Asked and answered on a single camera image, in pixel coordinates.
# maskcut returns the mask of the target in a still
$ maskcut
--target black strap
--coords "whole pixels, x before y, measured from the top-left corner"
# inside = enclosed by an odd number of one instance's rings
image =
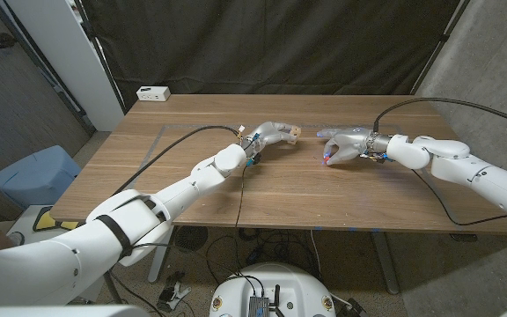
[[[126,233],[122,230],[122,228],[119,226],[119,224],[114,221],[111,217],[108,215],[101,215],[99,217],[96,217],[96,219],[101,220],[103,224],[109,228],[109,230],[114,234],[116,239],[119,240],[122,246],[122,252],[121,256],[119,257],[119,260],[122,259],[125,256],[129,256],[132,254],[132,246],[130,245],[130,239],[127,237]]]

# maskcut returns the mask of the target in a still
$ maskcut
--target wire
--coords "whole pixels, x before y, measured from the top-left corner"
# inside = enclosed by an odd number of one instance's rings
[[[263,238],[261,236],[262,233],[268,233],[268,232],[272,232],[272,233],[267,238]],[[250,253],[250,256],[248,256],[248,258],[251,257],[256,252],[261,252],[260,255],[263,254],[263,255],[267,256],[270,260],[285,261],[285,262],[295,265],[299,268],[303,268],[304,266],[302,266],[298,263],[295,263],[293,260],[291,260],[289,258],[290,245],[299,245],[305,250],[306,254],[308,254],[308,256],[306,256],[306,259],[308,261],[308,269],[306,267],[304,267],[305,270],[312,272],[311,274],[313,276],[316,276],[318,279],[322,278],[322,275],[321,275],[320,271],[318,270],[318,266],[317,266],[318,264],[317,264],[316,257],[314,256],[314,253],[307,246],[307,244],[305,244],[301,241],[301,239],[297,235],[291,234],[290,237],[286,237],[286,236],[283,236],[283,232],[281,230],[276,230],[276,229],[266,230],[266,231],[261,232],[261,234],[258,236],[258,240],[257,240],[258,247],[255,248],[255,250],[252,251],[252,253]],[[280,237],[280,240],[277,240],[277,241],[273,240],[273,237],[275,237],[275,236]],[[265,251],[265,246],[267,244],[275,244],[275,246],[273,248],[274,255],[268,254]],[[260,255],[258,255],[255,258],[254,262],[257,262],[257,259]]]
[[[244,201],[244,175],[246,173],[246,169],[247,169],[247,166],[244,167],[244,170],[242,171],[242,189],[241,189],[241,194],[239,195],[239,207],[238,207],[238,217],[236,218],[236,225],[238,225],[239,214],[240,214],[240,212],[242,212],[242,202]]]
[[[143,171],[145,171],[148,167],[150,167],[152,164],[154,164],[159,158],[161,158],[164,154],[166,154],[168,151],[170,151],[175,145],[179,144],[181,141],[185,140],[186,138],[192,136],[193,134],[199,132],[199,131],[203,131],[205,129],[227,129],[229,131],[231,131],[232,133],[234,133],[235,136],[238,135],[238,131],[235,130],[235,129],[232,129],[230,127],[226,127],[226,126],[206,126],[206,127],[201,127],[199,129],[195,129],[189,133],[187,133],[185,136],[182,136],[179,140],[173,142],[172,144],[170,144],[169,146],[167,146],[163,151],[161,151],[155,158],[153,158],[150,162],[148,162],[148,164],[146,164],[145,166],[143,166],[141,169],[139,169],[136,173],[134,173],[132,176],[130,176],[130,178],[124,182],[124,184],[122,184],[115,192],[114,194],[112,195],[117,195],[119,194],[125,187],[127,187],[133,180],[136,179],[136,177],[138,177]]]
[[[316,242],[314,242],[314,234],[310,231],[310,238],[312,239],[312,245],[314,246],[314,252],[316,253],[316,260],[318,261],[318,271],[322,274],[322,267],[320,266],[320,256],[318,255],[318,248],[316,248]]]
[[[191,307],[191,305],[189,305],[189,303],[183,299],[181,299],[180,301],[182,301],[185,305],[187,305],[187,307],[189,307],[189,309],[191,310],[191,314],[193,315],[193,317],[195,317],[195,311],[193,310],[193,307]]]
[[[330,292],[330,296],[333,297],[334,299],[338,300],[338,301],[341,301],[343,304],[348,305],[349,307],[353,307],[347,300],[342,299],[339,296],[337,296],[335,294],[332,294],[331,292]]]
[[[476,225],[476,224],[480,224],[480,223],[483,223],[483,222],[497,220],[497,219],[502,219],[502,218],[506,218],[507,217],[507,214],[506,214],[506,215],[501,215],[501,216],[496,216],[496,217],[488,217],[488,218],[484,218],[484,219],[481,219],[481,220],[476,220],[476,221],[472,221],[472,222],[468,222],[468,223],[460,223],[460,222],[456,221],[455,219],[453,219],[451,217],[451,215],[449,214],[449,211],[447,211],[447,207],[445,207],[445,204],[444,204],[443,200],[441,199],[441,197],[439,197],[439,195],[437,194],[436,190],[434,188],[432,188],[430,186],[430,184],[428,184],[428,182],[422,176],[420,176],[420,174],[418,174],[417,171],[412,170],[412,172],[414,172],[414,174],[416,176],[418,176],[420,178],[420,180],[422,180],[423,183],[426,184],[426,186],[428,186],[428,188],[431,190],[431,192],[433,193],[433,195],[436,196],[436,198],[438,199],[438,201],[441,203],[441,206],[444,208],[445,215],[447,215],[447,217],[449,218],[449,220],[451,220],[451,222],[453,222],[455,225]]]
[[[207,262],[214,263],[217,266],[219,266],[219,267],[227,270],[230,274],[237,275],[237,273],[238,273],[238,272],[232,271],[231,269],[226,268],[224,265],[222,265],[222,264],[220,264],[218,262],[214,262],[214,261],[210,260],[205,255],[202,255],[202,254],[200,254],[200,253],[198,253],[198,252],[196,252],[194,250],[188,249],[186,247],[176,246],[176,245],[173,245],[173,244],[166,244],[166,243],[142,243],[142,244],[133,246],[132,249],[134,250],[134,249],[139,248],[139,247],[149,247],[149,246],[176,248],[176,249],[179,249],[180,251],[185,251],[187,253],[192,253],[194,255],[197,255],[197,256],[203,258],[204,260],[206,260]]]
[[[246,280],[248,280],[248,278],[252,278],[252,279],[256,280],[257,283],[259,283],[260,286],[261,286],[261,296],[262,297],[265,296],[265,287],[263,286],[263,283],[257,277],[255,277],[255,276],[245,276],[245,275],[241,275],[241,273],[240,273],[239,276],[230,276],[230,277],[226,278],[224,281],[225,282],[226,281],[231,281],[233,279],[242,278],[242,277],[244,277]]]
[[[222,237],[220,237],[220,238],[218,238],[218,239],[216,239],[216,240],[212,241],[212,242],[210,243],[209,247],[207,247],[207,252],[206,252],[205,256],[206,256],[207,258],[209,258],[209,251],[210,251],[210,248],[211,248],[212,246],[214,246],[214,244],[215,244],[215,243],[217,243],[219,240],[222,240],[222,239],[224,239],[224,238],[230,238],[230,239],[233,239],[233,241],[234,241],[234,246],[235,246],[235,249],[236,249],[236,265],[238,266],[238,270],[237,270],[237,272],[239,272],[239,270],[241,269],[242,265],[241,265],[241,264],[240,264],[240,262],[239,262],[239,256],[238,256],[238,242],[236,241],[236,239],[234,239],[234,237],[232,237],[232,236],[230,236],[230,235],[225,235],[225,236],[222,236]],[[220,282],[218,282],[218,279],[217,279],[217,277],[215,276],[215,273],[212,271],[212,268],[210,267],[209,262],[207,262],[207,266],[209,267],[209,272],[210,272],[210,274],[211,274],[211,275],[212,275],[212,277],[215,279],[215,281],[217,281],[217,285],[220,285]]]
[[[118,284],[120,284],[125,291],[129,292],[132,296],[136,297],[137,299],[142,300],[146,305],[150,306],[154,310],[154,312],[157,313],[158,315],[160,315],[161,317],[165,317],[165,315],[162,314],[151,302],[149,302],[148,300],[146,300],[142,296],[140,296],[140,295],[136,294],[135,292],[133,292],[132,290],[130,290],[129,287],[127,285],[125,285],[119,277],[117,277],[115,274],[113,274],[113,272],[111,270],[109,270],[109,273],[111,274],[111,277],[114,278],[116,280],[116,282]]]
[[[498,110],[491,109],[489,107],[485,107],[485,106],[482,106],[482,105],[479,105],[479,104],[475,104],[475,103],[469,102],[469,101],[451,100],[451,99],[447,99],[447,98],[430,98],[430,97],[428,97],[428,98],[416,98],[416,99],[406,100],[406,101],[402,101],[400,103],[397,103],[396,105],[394,105],[392,107],[389,107],[387,110],[385,110],[381,114],[379,114],[378,117],[377,117],[377,119],[375,119],[375,123],[373,124],[373,131],[374,132],[378,132],[378,121],[380,120],[380,118],[383,117],[383,115],[389,113],[390,111],[396,109],[397,107],[402,107],[404,105],[415,103],[415,102],[420,102],[420,101],[440,101],[440,102],[447,102],[447,103],[457,104],[457,105],[461,105],[461,106],[473,107],[473,108],[477,108],[477,109],[480,109],[480,110],[483,110],[483,111],[486,111],[486,112],[489,112],[491,114],[495,114],[495,115],[498,115],[498,116],[501,116],[501,117],[507,119],[507,114],[505,114],[503,112],[500,112]]]

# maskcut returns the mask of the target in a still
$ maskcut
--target table leg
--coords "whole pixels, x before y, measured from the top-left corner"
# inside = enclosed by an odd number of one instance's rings
[[[390,249],[388,248],[388,242],[386,241],[386,235],[384,232],[371,232],[371,237],[375,249],[378,254],[378,261],[380,267],[383,270],[383,277],[385,278],[386,291],[395,295],[400,292],[398,280],[396,279],[396,273],[394,272],[393,258],[391,256]]]
[[[173,226],[169,229],[169,233],[165,236],[160,243],[169,243],[170,238],[172,237]],[[154,260],[151,262],[150,272],[148,273],[148,282],[154,283],[158,280],[159,271],[162,268],[162,264],[164,263],[165,251],[166,247],[156,247],[156,253],[154,254]]]

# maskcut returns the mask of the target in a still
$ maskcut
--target black cable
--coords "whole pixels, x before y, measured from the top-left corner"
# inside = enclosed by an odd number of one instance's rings
[[[234,237],[232,237],[232,236],[230,236],[230,235],[225,235],[225,236],[222,236],[222,237],[220,237],[220,238],[218,238],[218,239],[216,239],[216,240],[212,241],[212,242],[210,243],[209,247],[207,247],[207,252],[206,252],[205,256],[206,256],[207,258],[209,258],[209,251],[210,251],[210,248],[211,248],[212,246],[214,246],[214,244],[215,244],[215,243],[217,243],[219,240],[222,240],[222,239],[224,239],[224,238],[230,238],[230,239],[232,239],[232,240],[234,241],[234,246],[235,246],[235,249],[236,249],[236,265],[237,265],[237,267],[238,267],[237,272],[239,272],[239,270],[242,268],[242,265],[241,265],[241,263],[239,262],[239,256],[238,256],[238,242],[236,241],[236,239],[234,239]],[[218,279],[217,279],[217,277],[215,276],[214,272],[212,271],[212,268],[210,267],[209,262],[207,262],[207,267],[209,267],[209,272],[210,272],[210,274],[212,275],[212,277],[215,279],[215,281],[217,281],[217,285],[220,285],[220,282],[218,282]]]
[[[150,306],[154,312],[156,312],[160,317],[165,317],[164,314],[162,314],[151,302],[149,302],[148,300],[146,300],[145,298],[141,297],[140,295],[136,294],[135,292],[133,292],[132,290],[129,289],[129,287],[127,285],[125,285],[121,279],[119,277],[117,277],[115,274],[113,274],[112,271],[109,271],[109,273],[111,274],[111,276],[114,278],[114,280],[116,280],[116,282],[118,284],[120,284],[122,286],[122,288],[129,292],[132,296],[136,297],[137,299],[140,299],[142,300],[146,305]]]
[[[239,214],[242,212],[242,202],[244,201],[244,175],[246,173],[247,166],[242,170],[242,189],[241,194],[239,195],[239,207],[238,207],[238,217],[236,217],[236,226],[238,226]]]
[[[238,135],[238,131],[235,130],[235,129],[232,129],[230,127],[226,127],[226,126],[206,126],[206,127],[201,127],[199,129],[195,129],[189,133],[187,133],[185,136],[183,136],[182,138],[180,138],[179,140],[173,142],[172,144],[170,144],[168,147],[166,147],[163,151],[161,151],[158,155],[156,155],[155,158],[153,158],[152,160],[150,160],[150,162],[148,162],[148,164],[146,164],[145,166],[143,166],[141,169],[139,169],[136,173],[134,173],[134,175],[130,176],[130,178],[124,182],[124,184],[122,184],[115,192],[114,194],[112,195],[117,195],[119,194],[125,187],[127,187],[133,180],[136,179],[136,177],[140,176],[140,174],[145,171],[148,167],[150,167],[152,164],[154,164],[159,158],[161,158],[164,154],[166,154],[168,151],[170,151],[175,145],[179,144],[181,141],[185,140],[186,138],[192,136],[193,134],[199,132],[199,131],[203,131],[205,129],[227,129],[229,131],[231,131],[232,133],[234,133],[235,136]]]
[[[230,276],[230,277],[226,278],[224,281],[225,281],[225,282],[226,282],[226,281],[231,281],[231,280],[236,279],[236,278],[245,278],[246,280],[247,280],[248,278],[252,278],[252,279],[256,280],[256,281],[257,281],[257,283],[259,283],[259,284],[260,284],[260,286],[261,286],[261,296],[262,296],[262,297],[264,297],[264,296],[265,296],[265,287],[263,286],[263,283],[259,280],[259,278],[255,277],[255,276],[245,276],[245,275]]]
[[[185,251],[186,253],[192,253],[194,255],[197,255],[201,258],[203,258],[204,260],[206,260],[207,262],[211,262],[211,263],[214,263],[216,264],[217,266],[227,270],[230,274],[233,274],[233,275],[237,275],[238,272],[234,272],[232,271],[231,269],[228,269],[226,268],[224,265],[218,263],[218,262],[214,262],[212,261],[211,259],[207,258],[205,255],[202,255],[198,252],[196,252],[195,250],[191,250],[191,249],[188,249],[186,247],[180,247],[180,246],[176,246],[176,245],[173,245],[173,244],[166,244],[166,243],[142,243],[142,244],[139,244],[139,245],[135,245],[132,247],[132,249],[136,249],[136,248],[139,248],[139,247],[149,247],[149,246],[155,246],[155,247],[174,247],[176,249],[179,249],[180,251]]]
[[[377,119],[375,120],[375,123],[373,124],[373,131],[378,132],[378,121],[380,120],[380,118],[383,117],[383,115],[389,113],[390,111],[396,109],[397,107],[402,107],[404,105],[411,104],[414,102],[420,102],[420,101],[440,101],[440,102],[457,104],[457,105],[461,105],[461,106],[473,107],[473,108],[477,108],[477,109],[480,109],[480,110],[483,110],[483,111],[486,111],[491,114],[495,114],[495,115],[498,115],[498,116],[501,116],[501,117],[507,119],[507,114],[500,112],[498,110],[495,110],[495,109],[491,109],[489,107],[475,104],[473,102],[463,101],[463,100],[451,100],[451,99],[447,99],[447,98],[431,98],[431,97],[426,98],[426,97],[424,97],[424,98],[416,98],[416,99],[412,99],[412,100],[402,101],[392,107],[389,107],[387,110],[383,111],[381,114],[378,115]]]
[[[260,235],[258,237],[258,241],[257,241],[258,247],[253,252],[256,252],[256,250],[260,250],[262,254],[266,255],[271,260],[277,259],[277,260],[285,261],[289,264],[292,264],[292,265],[295,265],[299,268],[302,268],[304,266],[299,265],[298,263],[295,263],[293,260],[288,258],[289,251],[284,249],[284,248],[288,248],[289,244],[299,245],[308,254],[308,256],[306,256],[307,261],[308,261],[308,269],[306,269],[306,270],[312,272],[312,275],[316,276],[318,279],[322,278],[322,275],[321,275],[320,271],[318,270],[318,267],[316,264],[317,261],[315,259],[314,253],[305,243],[303,243],[301,241],[301,239],[299,237],[297,237],[294,234],[291,234],[289,236],[289,241],[287,241],[281,230],[268,230],[268,231],[264,231],[262,233],[267,233],[267,232],[272,232],[272,233],[267,238],[263,238]],[[275,236],[280,237],[280,240],[273,241],[273,238]],[[273,248],[274,255],[268,254],[265,251],[266,244],[275,244],[275,246]]]
[[[447,211],[447,208],[445,207],[445,204],[444,202],[441,200],[441,197],[439,197],[439,195],[436,193],[436,191],[430,186],[430,184],[428,184],[428,182],[422,177],[420,176],[420,174],[418,174],[417,171],[415,170],[412,170],[412,172],[414,172],[414,174],[416,176],[418,176],[420,178],[420,180],[423,181],[424,184],[426,184],[426,186],[428,186],[428,188],[431,190],[431,192],[433,193],[433,195],[436,196],[436,198],[438,199],[438,201],[441,203],[441,206],[444,208],[444,211],[445,211],[445,214],[447,215],[447,217],[449,218],[449,220],[451,220],[451,222],[453,222],[455,225],[476,225],[476,224],[480,224],[480,223],[483,223],[483,222],[487,222],[487,221],[492,221],[492,220],[497,220],[497,219],[502,219],[502,218],[506,218],[507,217],[507,214],[506,215],[502,215],[502,216],[496,216],[496,217],[488,217],[488,218],[484,218],[484,219],[481,219],[481,220],[476,220],[476,221],[472,221],[472,222],[468,222],[468,223],[460,223],[460,222],[457,222],[455,221],[451,215],[449,214],[449,211]]]
[[[187,305],[187,307],[189,307],[189,309],[191,310],[191,314],[193,315],[193,317],[195,317],[195,311],[193,310],[193,307],[191,307],[191,305],[189,305],[189,303],[186,302],[185,300],[181,299],[181,301],[183,303],[185,303],[185,305]]]

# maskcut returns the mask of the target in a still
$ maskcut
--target gray wall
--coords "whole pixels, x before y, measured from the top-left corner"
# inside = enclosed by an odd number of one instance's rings
[[[507,1],[471,1],[417,94],[507,113]],[[507,120],[472,108],[436,108],[474,155],[507,169]]]

